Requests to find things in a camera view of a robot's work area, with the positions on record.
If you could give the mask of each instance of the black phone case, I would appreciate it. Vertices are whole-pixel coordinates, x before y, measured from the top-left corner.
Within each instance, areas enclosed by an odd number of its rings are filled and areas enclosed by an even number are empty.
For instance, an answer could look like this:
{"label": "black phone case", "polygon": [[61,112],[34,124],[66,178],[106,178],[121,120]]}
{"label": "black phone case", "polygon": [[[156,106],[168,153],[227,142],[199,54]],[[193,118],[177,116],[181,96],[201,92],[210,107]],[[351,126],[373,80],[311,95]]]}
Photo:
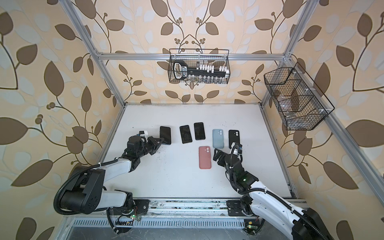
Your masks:
{"label": "black phone case", "polygon": [[191,131],[189,130],[189,125],[184,125],[180,127],[181,142],[189,143],[192,142]]}
{"label": "black phone case", "polygon": [[229,130],[228,131],[229,138],[229,149],[232,149],[231,145],[233,142],[240,143],[240,131],[239,130]]}
{"label": "black phone case", "polygon": [[163,144],[170,145],[171,144],[171,136],[170,136],[170,127],[160,127],[160,137],[164,138]]}
{"label": "black phone case", "polygon": [[194,123],[194,128],[195,128],[195,139],[204,140],[205,139],[204,123],[196,122]]}

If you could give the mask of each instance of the wire basket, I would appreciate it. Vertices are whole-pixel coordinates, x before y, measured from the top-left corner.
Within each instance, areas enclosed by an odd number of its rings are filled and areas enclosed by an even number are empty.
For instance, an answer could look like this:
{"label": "wire basket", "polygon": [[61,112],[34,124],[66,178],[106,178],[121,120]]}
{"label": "wire basket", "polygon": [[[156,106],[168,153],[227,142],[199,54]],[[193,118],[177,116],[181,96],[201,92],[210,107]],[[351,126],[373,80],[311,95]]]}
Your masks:
{"label": "wire basket", "polygon": [[169,82],[228,84],[228,54],[229,50],[224,49],[171,48]]}
{"label": "wire basket", "polygon": [[[287,130],[313,130],[333,110],[334,106],[321,88],[308,87],[299,73],[302,67],[278,68],[264,74],[265,85]],[[331,107],[324,106],[315,96],[325,97]]]}

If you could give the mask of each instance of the gray floor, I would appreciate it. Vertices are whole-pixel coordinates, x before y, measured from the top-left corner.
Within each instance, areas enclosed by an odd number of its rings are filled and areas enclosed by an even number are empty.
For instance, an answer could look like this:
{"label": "gray floor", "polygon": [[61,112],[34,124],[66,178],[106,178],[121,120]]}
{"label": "gray floor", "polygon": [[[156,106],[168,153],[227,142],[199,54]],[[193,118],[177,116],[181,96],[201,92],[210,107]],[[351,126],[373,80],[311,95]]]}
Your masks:
{"label": "gray floor", "polygon": [[116,235],[106,227],[73,227],[67,240],[288,240],[275,227],[265,222],[257,236],[249,236],[240,229],[208,228],[133,228]]}

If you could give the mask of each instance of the pink phone case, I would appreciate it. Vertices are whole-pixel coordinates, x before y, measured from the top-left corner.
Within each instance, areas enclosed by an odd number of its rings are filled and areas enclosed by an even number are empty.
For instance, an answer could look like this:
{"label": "pink phone case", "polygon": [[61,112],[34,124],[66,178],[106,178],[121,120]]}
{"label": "pink phone case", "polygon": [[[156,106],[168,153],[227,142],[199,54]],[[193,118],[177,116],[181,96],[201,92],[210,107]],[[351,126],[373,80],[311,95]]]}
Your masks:
{"label": "pink phone case", "polygon": [[199,147],[199,167],[200,169],[210,169],[211,164],[211,148],[208,146]]}

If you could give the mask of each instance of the work surface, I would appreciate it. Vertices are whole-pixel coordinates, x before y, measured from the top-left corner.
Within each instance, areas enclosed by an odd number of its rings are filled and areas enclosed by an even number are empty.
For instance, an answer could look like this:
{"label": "work surface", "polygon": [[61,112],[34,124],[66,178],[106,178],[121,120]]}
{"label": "work surface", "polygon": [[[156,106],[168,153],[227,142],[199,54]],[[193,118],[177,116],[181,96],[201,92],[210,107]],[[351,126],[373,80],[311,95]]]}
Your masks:
{"label": "work surface", "polygon": [[[203,122],[205,140],[195,140],[194,123]],[[182,144],[179,127],[189,125],[193,142]],[[104,183],[108,190],[123,190],[133,197],[240,197],[225,176],[225,168],[212,161],[211,169],[199,168],[199,147],[210,146],[212,130],[223,129],[224,148],[228,131],[239,130],[243,145],[243,167],[268,188],[289,197],[286,180],[273,148],[259,105],[127,105],[105,161],[121,156],[130,136],[147,130],[159,137],[160,126],[171,128],[171,145],[162,145],[154,155],[141,158],[135,171]]]}

